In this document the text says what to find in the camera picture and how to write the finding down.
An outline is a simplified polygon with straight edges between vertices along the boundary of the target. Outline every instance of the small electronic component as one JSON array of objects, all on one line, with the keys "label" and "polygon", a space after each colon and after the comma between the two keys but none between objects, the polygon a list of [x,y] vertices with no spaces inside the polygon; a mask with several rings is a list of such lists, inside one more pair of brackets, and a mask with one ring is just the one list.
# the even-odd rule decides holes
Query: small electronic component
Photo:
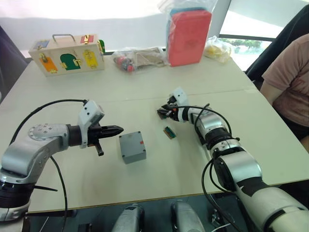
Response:
[{"label": "small electronic component", "polygon": [[176,137],[176,134],[169,127],[165,127],[163,131],[170,139],[173,139]]},{"label": "small electronic component", "polygon": [[119,143],[126,164],[146,159],[146,148],[140,131],[119,136]]}]

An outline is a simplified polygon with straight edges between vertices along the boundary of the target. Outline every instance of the white table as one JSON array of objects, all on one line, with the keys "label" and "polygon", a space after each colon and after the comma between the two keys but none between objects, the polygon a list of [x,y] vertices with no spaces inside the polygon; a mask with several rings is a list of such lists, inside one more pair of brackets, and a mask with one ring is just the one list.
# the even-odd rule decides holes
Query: white table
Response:
[{"label": "white table", "polygon": [[[188,94],[191,105],[209,102],[228,119],[233,135],[241,138],[242,145],[260,163],[266,183],[309,178],[307,152],[248,78],[232,61],[221,65],[207,58],[197,65],[153,68],[136,75],[107,65],[102,72],[54,79],[42,76],[32,62],[0,105],[0,154],[20,121],[39,105],[63,98],[91,98],[106,113],[101,125],[119,125],[125,129],[123,133],[142,132],[147,159],[124,164],[118,137],[101,140],[105,151],[102,157],[97,156],[93,147],[70,147],[55,154],[70,209],[200,194],[201,172],[210,158],[200,146],[193,125],[160,120],[156,114],[156,109],[178,86]],[[25,136],[32,125],[39,123],[74,125],[81,108],[79,103],[45,108],[28,121],[19,136]],[[175,131],[175,139],[170,140],[163,133],[165,126]],[[64,208],[60,180],[51,161],[47,162],[38,185],[59,191],[34,190],[29,211]],[[207,178],[206,188],[212,193],[218,191]]]}]

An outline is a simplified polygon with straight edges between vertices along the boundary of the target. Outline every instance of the floor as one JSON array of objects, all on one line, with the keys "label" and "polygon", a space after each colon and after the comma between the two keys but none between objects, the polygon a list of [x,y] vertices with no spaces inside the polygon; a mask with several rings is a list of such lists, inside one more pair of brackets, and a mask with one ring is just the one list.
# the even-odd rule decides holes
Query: floor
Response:
[{"label": "floor", "polygon": [[[191,205],[201,219],[205,231],[211,232],[215,227],[210,223],[213,207],[204,195],[173,198],[139,203],[145,210],[145,232],[171,232],[170,205],[176,200],[183,200]],[[243,232],[247,232],[244,219],[240,213],[237,199],[234,195],[217,199],[217,203],[231,217]],[[122,211],[130,204],[113,205],[81,209],[74,218],[68,218],[65,232],[86,232],[86,224],[92,223],[92,232],[110,232]],[[42,228],[47,217],[32,217],[31,232],[61,231],[63,219],[50,217]],[[232,226],[227,226],[227,232],[235,232]]]}]

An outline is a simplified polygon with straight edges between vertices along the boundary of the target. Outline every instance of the robotic arm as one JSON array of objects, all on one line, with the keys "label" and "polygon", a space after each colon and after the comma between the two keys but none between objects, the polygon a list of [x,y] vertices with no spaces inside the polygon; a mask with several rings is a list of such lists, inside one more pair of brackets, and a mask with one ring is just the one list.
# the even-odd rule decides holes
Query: robotic arm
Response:
[{"label": "robotic arm", "polygon": [[[168,103],[157,112],[161,118],[170,117],[194,124],[201,109],[176,108],[188,105],[185,92],[177,88]],[[198,118],[197,133],[214,159],[213,166],[220,185],[236,193],[261,231],[308,231],[308,209],[283,190],[265,184],[254,157],[240,145],[238,139],[231,136],[222,119],[207,109],[210,108],[206,108]]]},{"label": "robotic arm", "polygon": [[30,196],[47,160],[69,146],[95,146],[104,154],[100,138],[112,137],[123,131],[118,126],[101,127],[104,116],[100,106],[88,101],[79,114],[78,125],[40,124],[28,135],[13,142],[2,156],[0,169],[0,221],[21,217],[30,205]]}]

